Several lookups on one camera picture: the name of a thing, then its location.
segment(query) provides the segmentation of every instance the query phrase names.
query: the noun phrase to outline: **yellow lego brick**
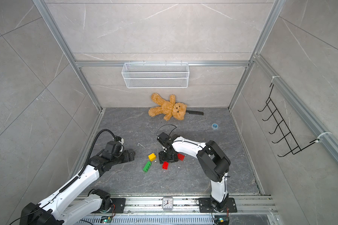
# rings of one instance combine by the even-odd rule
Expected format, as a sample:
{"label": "yellow lego brick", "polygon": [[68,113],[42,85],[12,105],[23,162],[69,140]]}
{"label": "yellow lego brick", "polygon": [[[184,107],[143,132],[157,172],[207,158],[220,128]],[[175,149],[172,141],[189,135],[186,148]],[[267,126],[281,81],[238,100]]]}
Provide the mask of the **yellow lego brick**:
{"label": "yellow lego brick", "polygon": [[156,159],[156,155],[154,153],[150,154],[148,157],[150,161],[153,161]]}

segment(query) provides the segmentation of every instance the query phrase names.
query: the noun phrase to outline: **blue tape roll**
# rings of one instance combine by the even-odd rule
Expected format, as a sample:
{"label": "blue tape roll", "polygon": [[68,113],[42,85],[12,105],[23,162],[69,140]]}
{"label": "blue tape roll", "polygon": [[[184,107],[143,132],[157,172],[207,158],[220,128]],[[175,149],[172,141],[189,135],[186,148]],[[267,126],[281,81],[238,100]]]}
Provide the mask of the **blue tape roll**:
{"label": "blue tape roll", "polygon": [[213,128],[214,130],[217,130],[217,129],[219,128],[219,126],[218,126],[218,124],[212,124],[212,128]]}

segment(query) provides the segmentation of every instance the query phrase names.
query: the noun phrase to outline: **teddy bear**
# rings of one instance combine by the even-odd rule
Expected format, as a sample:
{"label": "teddy bear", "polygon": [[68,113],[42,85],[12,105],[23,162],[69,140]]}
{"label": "teddy bear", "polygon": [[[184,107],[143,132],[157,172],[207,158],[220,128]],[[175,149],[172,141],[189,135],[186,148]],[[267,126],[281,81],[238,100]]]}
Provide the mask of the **teddy bear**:
{"label": "teddy bear", "polygon": [[166,121],[170,120],[171,116],[178,120],[184,119],[187,105],[180,102],[175,103],[175,95],[171,95],[169,101],[166,101],[158,93],[153,93],[151,100],[160,106],[149,109],[149,116],[165,114]]}

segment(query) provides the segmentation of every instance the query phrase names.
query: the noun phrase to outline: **black corrugated cable sleeve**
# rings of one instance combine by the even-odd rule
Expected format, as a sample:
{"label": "black corrugated cable sleeve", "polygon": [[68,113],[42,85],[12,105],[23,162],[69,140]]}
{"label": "black corrugated cable sleeve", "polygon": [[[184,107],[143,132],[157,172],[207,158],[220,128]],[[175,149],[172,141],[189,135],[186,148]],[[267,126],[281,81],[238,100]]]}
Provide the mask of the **black corrugated cable sleeve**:
{"label": "black corrugated cable sleeve", "polygon": [[97,139],[99,138],[100,134],[103,133],[104,131],[109,132],[113,136],[114,141],[117,141],[117,142],[119,141],[119,140],[117,140],[118,138],[114,135],[114,133],[111,132],[110,130],[108,130],[108,129],[102,129],[101,131],[99,131],[97,133],[97,135],[95,136],[93,143],[91,144],[91,147],[90,147],[88,155],[86,157],[84,166],[82,167],[80,173],[78,174],[78,176],[74,177],[69,183],[67,183],[67,185],[65,185],[62,189],[60,189],[59,193],[65,191],[68,187],[70,187],[70,185],[72,185],[84,173],[84,170],[85,170],[86,166],[89,164],[90,156],[91,156],[91,153],[92,153],[92,151],[94,149],[94,145],[95,145]]}

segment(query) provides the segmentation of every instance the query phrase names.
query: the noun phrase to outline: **red lego brick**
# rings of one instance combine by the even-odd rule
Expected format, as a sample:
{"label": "red lego brick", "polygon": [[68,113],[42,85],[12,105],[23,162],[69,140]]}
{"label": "red lego brick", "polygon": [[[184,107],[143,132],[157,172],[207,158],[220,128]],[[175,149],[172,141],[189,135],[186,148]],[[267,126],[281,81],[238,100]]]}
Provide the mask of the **red lego brick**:
{"label": "red lego brick", "polygon": [[182,154],[178,153],[178,159],[179,159],[180,161],[183,161],[183,160],[184,160],[184,157],[185,157],[185,155],[182,155]]}
{"label": "red lego brick", "polygon": [[164,162],[163,163],[163,169],[168,169],[169,163],[168,162]]}

